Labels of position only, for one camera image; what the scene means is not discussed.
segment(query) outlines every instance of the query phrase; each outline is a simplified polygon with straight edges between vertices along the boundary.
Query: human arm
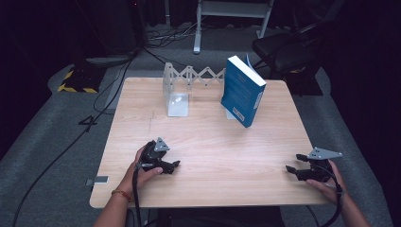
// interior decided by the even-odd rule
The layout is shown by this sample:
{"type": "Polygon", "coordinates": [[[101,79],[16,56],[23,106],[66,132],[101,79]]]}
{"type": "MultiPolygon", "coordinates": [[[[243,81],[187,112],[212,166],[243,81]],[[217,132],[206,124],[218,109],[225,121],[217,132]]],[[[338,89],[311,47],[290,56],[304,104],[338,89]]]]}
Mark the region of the human arm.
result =
{"type": "MultiPolygon", "coordinates": [[[[135,165],[138,163],[141,154],[145,147],[140,148],[136,152],[135,160],[131,163],[130,167],[127,169],[123,180],[118,185],[115,190],[127,193],[132,198],[132,176],[135,165]]],[[[159,175],[163,172],[160,167],[153,168],[145,172],[142,168],[138,173],[138,188],[141,188],[145,183],[152,177],[159,175]]],[[[106,206],[102,210],[101,214],[97,218],[94,226],[125,226],[127,208],[129,205],[129,200],[120,193],[113,193],[107,202],[106,206]]]]}
{"type": "MultiPolygon", "coordinates": [[[[371,226],[371,224],[368,222],[368,220],[365,218],[363,213],[359,210],[357,207],[357,204],[354,202],[354,200],[350,197],[348,193],[346,193],[346,185],[344,183],[344,180],[336,166],[332,161],[329,160],[329,163],[333,169],[333,172],[336,176],[336,179],[338,183],[340,184],[343,195],[341,196],[341,201],[340,201],[340,206],[341,206],[341,215],[342,219],[344,220],[345,226],[347,227],[364,227],[364,226],[371,226]]],[[[312,185],[314,188],[318,189],[319,191],[322,192],[331,202],[334,204],[337,204],[337,192],[335,188],[332,187],[334,186],[334,180],[330,179],[327,181],[327,183],[321,183],[317,182],[314,180],[307,180],[306,181],[308,184],[312,185]]]]}

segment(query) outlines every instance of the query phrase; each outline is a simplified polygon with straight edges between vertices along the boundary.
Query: wooden table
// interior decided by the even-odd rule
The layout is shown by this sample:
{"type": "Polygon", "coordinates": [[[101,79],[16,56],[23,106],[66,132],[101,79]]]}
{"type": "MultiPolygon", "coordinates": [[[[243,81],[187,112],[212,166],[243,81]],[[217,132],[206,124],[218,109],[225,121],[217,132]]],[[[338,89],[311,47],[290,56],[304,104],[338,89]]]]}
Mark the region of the wooden table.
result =
{"type": "Polygon", "coordinates": [[[283,81],[268,80],[253,124],[227,119],[220,84],[196,85],[188,117],[167,117],[162,79],[128,78],[124,83],[90,199],[104,207],[134,160],[158,137],[170,146],[163,158],[180,160],[172,175],[160,175],[139,190],[141,207],[207,207],[322,204],[327,200],[286,171],[309,168],[295,154],[311,144],[283,81]]]}

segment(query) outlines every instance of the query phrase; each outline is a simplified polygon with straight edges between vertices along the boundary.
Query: bracelet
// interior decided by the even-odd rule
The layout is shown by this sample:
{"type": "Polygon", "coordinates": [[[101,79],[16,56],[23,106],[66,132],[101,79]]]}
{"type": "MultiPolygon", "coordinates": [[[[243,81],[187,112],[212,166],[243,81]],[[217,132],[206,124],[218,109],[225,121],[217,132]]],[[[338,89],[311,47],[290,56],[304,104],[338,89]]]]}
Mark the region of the bracelet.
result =
{"type": "Polygon", "coordinates": [[[120,191],[120,190],[115,189],[112,191],[112,194],[114,194],[114,193],[118,193],[118,194],[122,195],[123,197],[125,197],[128,200],[128,202],[133,201],[132,197],[125,191],[120,191]]]}

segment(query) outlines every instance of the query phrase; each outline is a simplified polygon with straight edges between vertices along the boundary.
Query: forearm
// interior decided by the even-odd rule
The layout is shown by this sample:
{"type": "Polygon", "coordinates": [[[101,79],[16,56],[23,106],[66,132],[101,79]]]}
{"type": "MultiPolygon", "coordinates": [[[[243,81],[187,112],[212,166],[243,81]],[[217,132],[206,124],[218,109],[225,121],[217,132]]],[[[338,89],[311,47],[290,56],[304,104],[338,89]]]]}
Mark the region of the forearm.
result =
{"type": "Polygon", "coordinates": [[[125,226],[127,208],[127,198],[120,194],[113,194],[97,218],[94,226],[125,226]]]}
{"type": "Polygon", "coordinates": [[[364,227],[371,226],[368,220],[363,216],[357,207],[357,204],[348,194],[344,194],[342,198],[341,215],[347,227],[364,227]]]}

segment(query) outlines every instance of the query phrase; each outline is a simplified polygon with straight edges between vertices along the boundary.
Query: gray carpet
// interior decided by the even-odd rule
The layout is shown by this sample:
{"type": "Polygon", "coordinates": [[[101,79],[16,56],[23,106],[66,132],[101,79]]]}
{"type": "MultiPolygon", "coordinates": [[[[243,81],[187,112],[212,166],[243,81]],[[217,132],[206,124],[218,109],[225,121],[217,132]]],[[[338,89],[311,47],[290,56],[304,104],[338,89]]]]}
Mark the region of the gray carpet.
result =
{"type": "MultiPolygon", "coordinates": [[[[192,65],[196,70],[210,66],[219,71],[226,59],[233,55],[243,58],[249,53],[252,62],[257,61],[251,50],[256,29],[207,30],[203,32],[199,55],[192,53],[193,37],[164,48],[150,48],[149,51],[170,59],[177,68],[181,66],[174,61],[192,65]]],[[[0,163],[0,226],[11,225],[17,206],[31,184],[85,129],[78,122],[89,115],[96,116],[98,112],[94,105],[99,110],[103,109],[111,100],[110,96],[115,94],[116,83],[106,91],[105,88],[118,77],[121,66],[107,71],[100,85],[100,91],[104,91],[101,96],[57,92],[69,68],[61,69],[48,82],[52,97],[26,126],[0,163]]],[[[148,76],[144,72],[160,72],[163,69],[161,62],[142,51],[130,65],[126,77],[148,76]]],[[[342,121],[330,96],[330,81],[322,69],[316,79],[323,96],[293,96],[312,145],[344,154],[336,163],[347,182],[348,192],[373,226],[392,226],[380,184],[342,121]]],[[[113,121],[113,109],[107,110],[107,113],[110,114],[103,114],[97,125],[84,133],[33,187],[21,209],[17,226],[91,226],[94,223],[100,210],[89,205],[91,188],[85,186],[85,181],[93,179],[97,173],[113,121]]],[[[312,206],[312,209],[323,224],[334,214],[335,206],[312,206]]],[[[315,225],[304,206],[284,206],[281,211],[287,226],[315,225]]],[[[343,226],[342,219],[339,218],[333,226],[343,226]]]]}

